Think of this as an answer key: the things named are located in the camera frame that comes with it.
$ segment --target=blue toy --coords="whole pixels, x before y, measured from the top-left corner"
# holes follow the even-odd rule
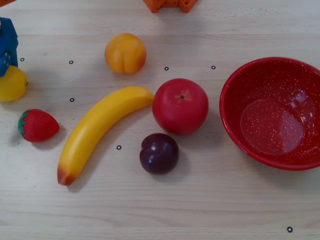
[[[0,77],[3,77],[10,65],[18,67],[18,35],[9,18],[0,17]]]

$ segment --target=red strawberry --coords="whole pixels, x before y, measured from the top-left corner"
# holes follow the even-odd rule
[[[25,140],[38,143],[53,137],[60,127],[50,114],[39,109],[31,109],[21,115],[18,129]]]

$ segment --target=orange object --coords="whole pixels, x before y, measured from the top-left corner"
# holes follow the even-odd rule
[[[144,0],[152,13],[158,12],[161,7],[180,7],[184,13],[190,12],[198,0]]]
[[[182,12],[188,13],[194,7],[198,0],[179,0],[179,7]]]
[[[3,7],[4,5],[13,3],[15,0],[0,0],[0,8]]]
[[[144,0],[152,13],[158,12],[159,8],[165,3],[166,0]]]
[[[144,43],[131,33],[111,39],[104,52],[108,66],[119,74],[135,74],[145,65],[147,51]]]

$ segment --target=wood grain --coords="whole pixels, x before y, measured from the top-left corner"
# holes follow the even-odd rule
[[[29,86],[21,100],[0,104],[0,239],[319,239],[320,169],[289,172],[256,162],[230,140],[219,116],[226,79],[248,61],[280,56],[320,68],[319,11],[318,0],[199,0],[188,14],[150,13],[142,0],[2,7],[18,33]],[[147,48],[135,75],[115,74],[104,60],[108,40],[123,32]],[[206,90],[210,112],[194,135],[174,136],[182,157],[172,173],[154,177],[140,166],[142,140],[162,132],[146,108],[103,137],[72,186],[58,185],[62,148],[96,102],[132,85],[155,93],[178,77]],[[17,122],[31,108],[52,114],[61,131],[44,143],[24,141]]]

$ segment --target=plum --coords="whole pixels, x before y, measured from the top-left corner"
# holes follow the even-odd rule
[[[176,167],[179,160],[179,147],[172,137],[155,133],[147,136],[141,147],[140,163],[148,173],[165,175]]]

